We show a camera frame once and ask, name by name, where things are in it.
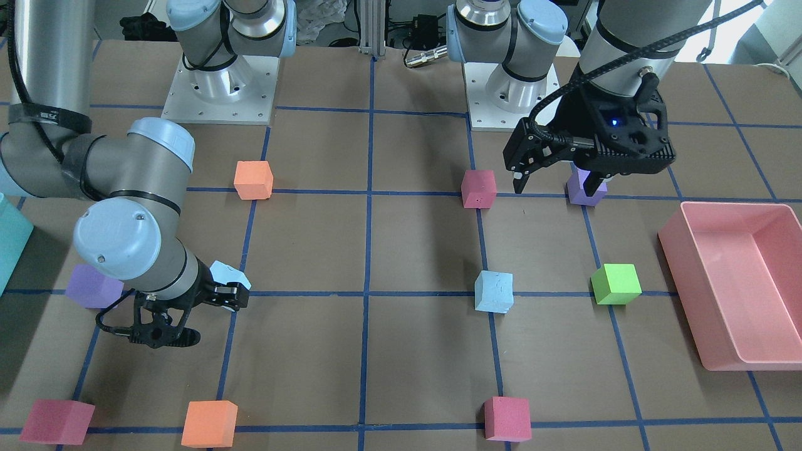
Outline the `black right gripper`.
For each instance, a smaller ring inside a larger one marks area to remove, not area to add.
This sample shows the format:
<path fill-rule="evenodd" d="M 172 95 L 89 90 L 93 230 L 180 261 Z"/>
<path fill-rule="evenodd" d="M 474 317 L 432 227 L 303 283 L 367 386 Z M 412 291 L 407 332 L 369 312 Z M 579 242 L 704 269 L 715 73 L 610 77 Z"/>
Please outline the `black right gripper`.
<path fill-rule="evenodd" d="M 243 294 L 243 284 L 214 284 L 209 268 L 200 266 L 189 290 L 175 299 L 149 299 L 144 293 L 135 294 L 133 324 L 128 340 L 135 345 L 154 349 L 197 345 L 201 339 L 200 332 L 186 326 L 192 309 L 200 304 L 208 304 L 237 312 L 244 307 L 244 299 L 214 295 Z"/>

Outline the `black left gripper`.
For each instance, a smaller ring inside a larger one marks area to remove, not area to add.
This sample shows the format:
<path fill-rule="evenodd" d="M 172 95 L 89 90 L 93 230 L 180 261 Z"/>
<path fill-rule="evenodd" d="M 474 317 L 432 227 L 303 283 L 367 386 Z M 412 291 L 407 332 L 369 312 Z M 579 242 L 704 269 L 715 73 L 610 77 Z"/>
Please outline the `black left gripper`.
<path fill-rule="evenodd" d="M 504 166 L 513 172 L 516 194 L 524 191 L 533 172 L 558 160 L 544 153 L 551 145 L 568 144 L 568 137 L 556 132 L 591 142 L 590 148 L 566 154 L 578 168 L 591 171 L 585 177 L 585 194 L 595 194 L 612 175 L 658 174 L 676 159 L 667 109 L 655 88 L 632 98 L 594 85 L 580 86 L 559 100 L 551 128 L 520 119 L 504 146 Z"/>

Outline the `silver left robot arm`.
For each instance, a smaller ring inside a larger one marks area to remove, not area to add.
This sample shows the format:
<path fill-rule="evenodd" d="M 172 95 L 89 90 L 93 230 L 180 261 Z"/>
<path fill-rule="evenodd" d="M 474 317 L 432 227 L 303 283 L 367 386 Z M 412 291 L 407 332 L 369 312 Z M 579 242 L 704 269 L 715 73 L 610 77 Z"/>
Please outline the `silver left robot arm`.
<path fill-rule="evenodd" d="M 674 163 L 659 83 L 687 38 L 705 31 L 707 1 L 601 1 L 567 83 L 541 99 L 514 97 L 547 80 L 568 37 L 553 1 L 457 1 L 447 9 L 449 58 L 492 63 L 491 92 L 518 123 L 503 150 L 515 192 L 556 162 L 588 171 L 595 194 L 615 176 L 657 174 Z"/>

